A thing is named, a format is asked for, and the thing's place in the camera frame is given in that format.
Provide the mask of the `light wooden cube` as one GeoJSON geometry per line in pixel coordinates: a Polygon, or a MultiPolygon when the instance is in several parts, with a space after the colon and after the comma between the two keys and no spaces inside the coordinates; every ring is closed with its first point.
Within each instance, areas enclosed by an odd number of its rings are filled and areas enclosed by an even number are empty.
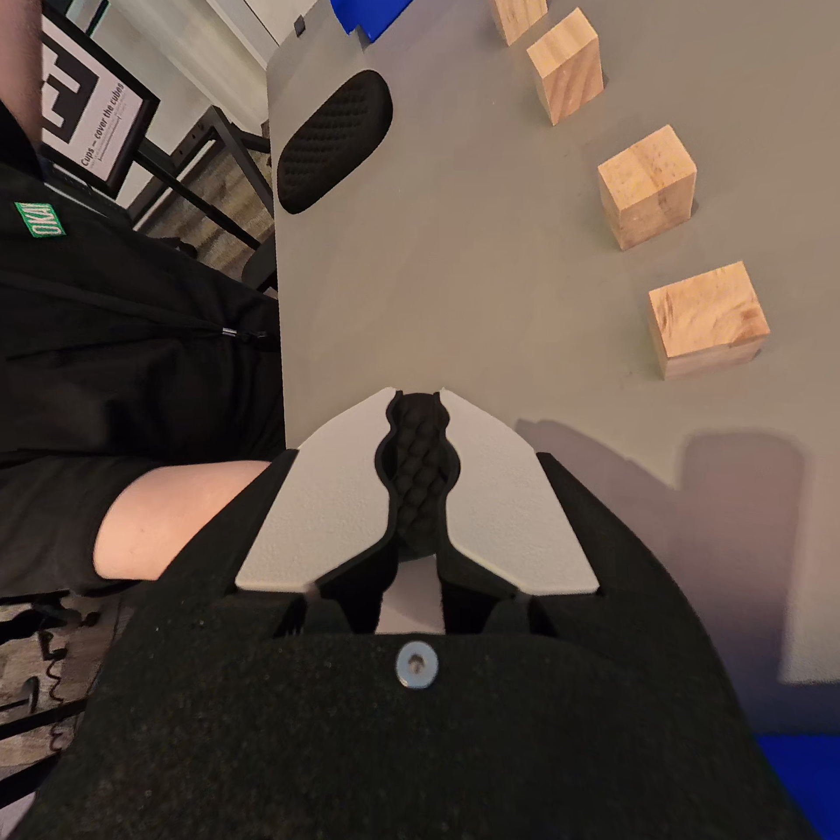
{"type": "Polygon", "coordinates": [[[597,167],[605,218],[621,250],[690,219],[697,165],[669,124],[597,167]]]}
{"type": "Polygon", "coordinates": [[[547,1],[489,1],[488,4],[506,46],[512,46],[548,13],[547,1]]]}
{"type": "Polygon", "coordinates": [[[528,50],[537,92],[552,125],[604,90],[599,35],[575,8],[528,50]]]}
{"type": "Polygon", "coordinates": [[[770,336],[742,261],[651,290],[647,315],[665,380],[750,362],[770,336]]]}

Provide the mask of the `black metal table frame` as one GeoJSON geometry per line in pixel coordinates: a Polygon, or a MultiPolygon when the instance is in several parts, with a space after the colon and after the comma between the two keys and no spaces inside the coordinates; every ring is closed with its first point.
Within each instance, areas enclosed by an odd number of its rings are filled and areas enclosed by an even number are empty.
{"type": "Polygon", "coordinates": [[[252,151],[269,154],[270,141],[260,135],[240,129],[228,120],[220,108],[212,106],[193,125],[185,139],[171,154],[164,152],[147,137],[142,139],[133,155],[133,161],[150,173],[158,186],[145,187],[133,200],[128,209],[129,220],[133,226],[137,227],[162,196],[163,191],[170,190],[193,205],[216,226],[256,251],[261,244],[255,237],[248,234],[221,210],[195,194],[179,179],[179,176],[186,172],[186,167],[203,152],[207,144],[211,144],[216,151],[219,151],[221,147],[225,148],[268,214],[273,217],[275,212],[272,187],[251,155],[252,151]]]}

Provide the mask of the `person's right forearm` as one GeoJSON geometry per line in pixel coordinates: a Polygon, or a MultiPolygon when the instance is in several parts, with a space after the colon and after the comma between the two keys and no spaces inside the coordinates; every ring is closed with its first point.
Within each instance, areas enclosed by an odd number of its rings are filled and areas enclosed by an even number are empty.
{"type": "Polygon", "coordinates": [[[167,466],[128,485],[101,522],[92,551],[107,581],[155,581],[184,547],[269,466],[265,460],[167,466]]]}

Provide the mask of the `black zip jacket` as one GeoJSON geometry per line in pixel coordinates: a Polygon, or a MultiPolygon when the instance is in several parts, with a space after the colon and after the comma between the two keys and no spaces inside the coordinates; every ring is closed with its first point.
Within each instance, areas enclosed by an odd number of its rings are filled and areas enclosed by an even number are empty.
{"type": "Polygon", "coordinates": [[[283,451],[277,300],[54,193],[2,106],[2,597],[92,592],[153,469],[283,451]]]}

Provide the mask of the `person's left forearm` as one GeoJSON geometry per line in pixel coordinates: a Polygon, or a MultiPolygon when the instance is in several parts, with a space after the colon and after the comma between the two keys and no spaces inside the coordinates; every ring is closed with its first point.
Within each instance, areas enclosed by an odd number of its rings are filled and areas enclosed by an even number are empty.
{"type": "Polygon", "coordinates": [[[1,99],[33,145],[42,136],[42,3],[1,2],[1,99]]]}

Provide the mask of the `blue plastic bin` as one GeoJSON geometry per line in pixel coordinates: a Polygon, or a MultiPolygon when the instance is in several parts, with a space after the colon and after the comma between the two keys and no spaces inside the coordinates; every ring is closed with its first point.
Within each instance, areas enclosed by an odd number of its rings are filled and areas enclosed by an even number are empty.
{"type": "Polygon", "coordinates": [[[412,1],[331,1],[331,7],[346,34],[357,28],[375,42],[412,1]]]}
{"type": "Polygon", "coordinates": [[[821,838],[839,838],[839,736],[772,734],[758,743],[821,838]]]}

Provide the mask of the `black framed task sign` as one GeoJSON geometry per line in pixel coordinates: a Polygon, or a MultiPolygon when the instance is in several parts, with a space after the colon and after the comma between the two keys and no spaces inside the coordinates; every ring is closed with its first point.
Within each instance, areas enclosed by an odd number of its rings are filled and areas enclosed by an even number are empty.
{"type": "Polygon", "coordinates": [[[160,101],[48,3],[40,37],[41,154],[116,199],[160,101]]]}

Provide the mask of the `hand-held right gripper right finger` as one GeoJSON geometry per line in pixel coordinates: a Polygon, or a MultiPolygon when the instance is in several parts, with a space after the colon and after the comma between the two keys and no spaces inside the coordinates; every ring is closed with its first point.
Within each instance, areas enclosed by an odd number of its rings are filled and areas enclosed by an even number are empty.
{"type": "Polygon", "coordinates": [[[446,480],[435,555],[447,634],[479,634],[502,602],[593,595],[599,582],[538,453],[456,393],[435,395],[446,480]]]}

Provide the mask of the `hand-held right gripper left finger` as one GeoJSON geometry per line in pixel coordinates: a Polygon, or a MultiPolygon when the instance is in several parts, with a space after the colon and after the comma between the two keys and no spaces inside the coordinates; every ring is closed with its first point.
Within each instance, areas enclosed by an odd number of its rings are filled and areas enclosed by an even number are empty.
{"type": "Polygon", "coordinates": [[[372,634],[398,567],[394,411],[386,387],[298,448],[235,578],[242,592],[318,595],[372,634]]]}

